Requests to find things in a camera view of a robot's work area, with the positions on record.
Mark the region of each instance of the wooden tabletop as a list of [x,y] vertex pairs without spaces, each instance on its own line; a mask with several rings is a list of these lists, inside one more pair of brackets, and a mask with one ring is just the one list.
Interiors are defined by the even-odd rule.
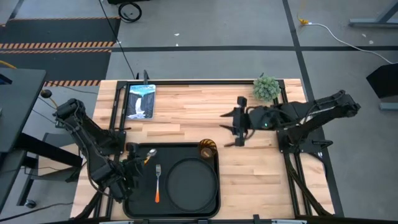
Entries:
[[[300,80],[284,81],[289,102],[304,102]],[[93,121],[103,129],[109,128],[116,83],[116,80],[106,80],[99,87]],[[252,219],[253,214],[259,214],[260,218],[293,218],[285,163],[278,150],[276,133],[258,131],[244,147],[223,147],[233,142],[234,136],[219,127],[220,124],[231,125],[232,118],[220,118],[220,115],[236,106],[237,96],[245,96],[248,106],[262,104],[252,97],[252,85],[158,85],[154,118],[126,121],[125,128],[131,128],[127,131],[126,142],[199,142],[205,138],[212,139],[218,146],[221,183],[221,208],[213,219]],[[121,108],[118,109],[116,126],[120,114]],[[323,207],[333,213],[322,163],[306,154],[301,158],[307,187]],[[303,213],[301,192],[298,187],[296,189]],[[78,215],[94,193],[84,167],[70,216]],[[107,199],[103,197],[101,215],[105,214]],[[128,220],[122,204],[113,203],[111,219]]]

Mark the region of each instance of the hazard tape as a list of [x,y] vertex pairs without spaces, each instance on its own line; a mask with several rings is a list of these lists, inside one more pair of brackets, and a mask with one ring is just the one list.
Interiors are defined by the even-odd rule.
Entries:
[[56,53],[89,53],[89,52],[109,52],[109,49],[86,49],[86,50],[0,50],[0,54],[56,54]]
[[101,80],[62,80],[62,81],[47,81],[44,86],[99,86]]
[[[73,17],[73,18],[14,18],[9,21],[26,21],[26,20],[72,20],[72,19],[106,19],[106,17]],[[108,19],[120,19],[119,16],[111,16]]]
[[112,47],[113,41],[59,42],[59,43],[0,43],[0,49],[65,49],[83,47]]

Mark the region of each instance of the green plant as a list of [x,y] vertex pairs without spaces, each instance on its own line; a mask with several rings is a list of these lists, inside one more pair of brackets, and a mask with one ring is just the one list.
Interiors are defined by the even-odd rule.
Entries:
[[258,100],[270,102],[279,96],[279,83],[275,78],[263,77],[262,74],[253,84],[253,95]]

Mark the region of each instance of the gray floor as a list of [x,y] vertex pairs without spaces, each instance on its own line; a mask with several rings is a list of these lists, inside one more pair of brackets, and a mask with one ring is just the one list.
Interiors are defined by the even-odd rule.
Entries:
[[[0,1],[0,15],[10,15],[17,0]],[[390,0],[306,0],[300,17],[328,26],[337,37],[354,45],[398,45],[398,29],[363,29],[347,26],[349,18],[376,17]],[[108,16],[117,8],[105,1]],[[293,17],[300,1],[289,0]],[[282,1],[279,0],[151,0],[139,2],[140,21],[121,24],[123,47],[280,45],[293,46]],[[103,16],[97,0],[25,0],[17,18]],[[302,46],[341,46],[321,27],[299,28]],[[379,52],[398,62],[398,52]],[[264,72],[276,78],[301,78],[295,52],[204,51],[128,52],[135,72],[146,69],[151,78],[255,78]],[[346,217],[398,220],[398,160],[395,133],[398,113],[379,111],[379,100],[365,77],[385,62],[362,52],[304,52],[308,76],[316,98],[346,90],[362,106],[350,119],[333,121],[324,127],[331,162]],[[121,53],[111,55],[107,79],[131,78]],[[97,91],[97,87],[83,87]],[[52,88],[59,103],[78,98],[93,112],[95,95]],[[38,101],[38,112],[51,118],[51,109]],[[45,132],[59,133],[51,123],[32,113],[24,131],[37,138]],[[23,182],[24,174],[17,181]],[[71,202],[76,184],[36,181],[29,197],[43,207]],[[0,218],[26,211],[16,207],[20,189],[15,187]],[[71,206],[55,207],[8,223],[42,223],[68,218]]]

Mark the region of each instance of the black tray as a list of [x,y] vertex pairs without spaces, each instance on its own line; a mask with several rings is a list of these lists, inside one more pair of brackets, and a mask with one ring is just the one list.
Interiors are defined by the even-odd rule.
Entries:
[[[151,149],[157,149],[157,155],[151,158],[143,171],[139,193],[132,195],[129,200],[123,202],[124,213],[132,219],[168,219],[168,218],[211,218],[215,216],[221,207],[220,172],[218,166],[218,154],[212,159],[204,160],[214,170],[217,176],[217,194],[215,199],[204,210],[196,213],[183,212],[172,204],[166,194],[166,177],[172,166],[186,158],[201,159],[199,142],[193,143],[143,143],[139,145],[137,154],[146,157]],[[159,179],[160,203],[155,203],[156,175],[155,165],[162,165],[162,174]]]

